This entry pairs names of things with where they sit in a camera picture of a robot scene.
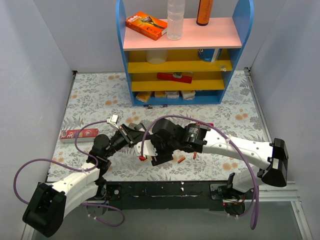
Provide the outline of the black remote control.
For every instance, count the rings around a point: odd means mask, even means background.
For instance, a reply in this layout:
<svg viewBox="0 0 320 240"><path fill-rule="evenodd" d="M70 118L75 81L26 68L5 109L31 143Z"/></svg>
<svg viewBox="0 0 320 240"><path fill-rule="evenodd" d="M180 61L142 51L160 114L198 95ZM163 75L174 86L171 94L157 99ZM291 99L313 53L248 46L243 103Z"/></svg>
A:
<svg viewBox="0 0 320 240"><path fill-rule="evenodd" d="M130 123L128 125L129 128L134 129L136 131L140 131L140 132L145 132L146 131L146 127L140 122L138 124L135 123Z"/></svg>

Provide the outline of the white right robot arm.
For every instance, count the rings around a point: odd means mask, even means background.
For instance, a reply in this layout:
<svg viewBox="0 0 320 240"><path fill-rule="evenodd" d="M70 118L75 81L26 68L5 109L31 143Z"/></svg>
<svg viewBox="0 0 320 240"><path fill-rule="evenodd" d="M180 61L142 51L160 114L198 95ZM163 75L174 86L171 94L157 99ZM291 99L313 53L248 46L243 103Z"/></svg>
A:
<svg viewBox="0 0 320 240"><path fill-rule="evenodd" d="M258 142L224 134L199 120L182 127L162 118L152 124L152 134L146 137L155 148L155 163L167 162L173 152L215 154L242 160L247 170L232 173L226 186L227 195L237 199L259 185L287 186L289 155L283 139Z"/></svg>

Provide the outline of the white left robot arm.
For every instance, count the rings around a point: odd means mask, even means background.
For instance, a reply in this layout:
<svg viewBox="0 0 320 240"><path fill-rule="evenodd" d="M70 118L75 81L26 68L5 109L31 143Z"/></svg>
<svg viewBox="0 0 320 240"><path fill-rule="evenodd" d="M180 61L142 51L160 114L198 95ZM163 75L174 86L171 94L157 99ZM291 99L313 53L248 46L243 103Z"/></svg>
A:
<svg viewBox="0 0 320 240"><path fill-rule="evenodd" d="M52 184L40 183L22 216L23 222L51 237L73 209L91 198L103 200L109 195L103 175L111 166L109 157L123 147L133 147L143 138L142 123L122 124L114 136L99 134L93 141L86 162L80 171Z"/></svg>

